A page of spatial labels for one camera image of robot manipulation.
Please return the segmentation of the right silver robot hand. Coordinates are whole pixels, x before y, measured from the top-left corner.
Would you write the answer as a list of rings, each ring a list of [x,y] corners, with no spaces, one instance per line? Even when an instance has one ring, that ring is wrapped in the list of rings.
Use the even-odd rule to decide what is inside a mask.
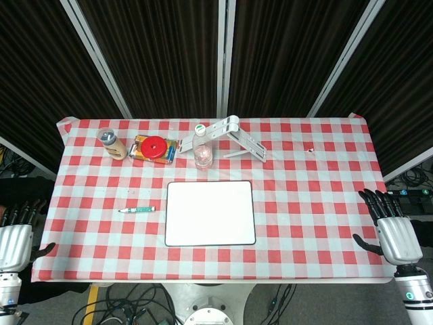
[[[392,265],[410,265],[422,257],[415,230],[410,219],[403,214],[398,201],[389,193],[365,188],[359,196],[367,205],[373,220],[379,244],[369,244],[358,234],[353,234],[355,242],[365,251],[383,256]]]

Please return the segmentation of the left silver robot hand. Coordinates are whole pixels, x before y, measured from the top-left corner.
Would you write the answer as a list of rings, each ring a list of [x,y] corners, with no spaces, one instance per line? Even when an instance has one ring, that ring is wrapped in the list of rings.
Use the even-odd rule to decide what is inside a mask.
[[[42,249],[33,246],[33,228],[46,203],[36,199],[10,207],[1,205],[1,273],[19,273],[54,249],[54,242]]]

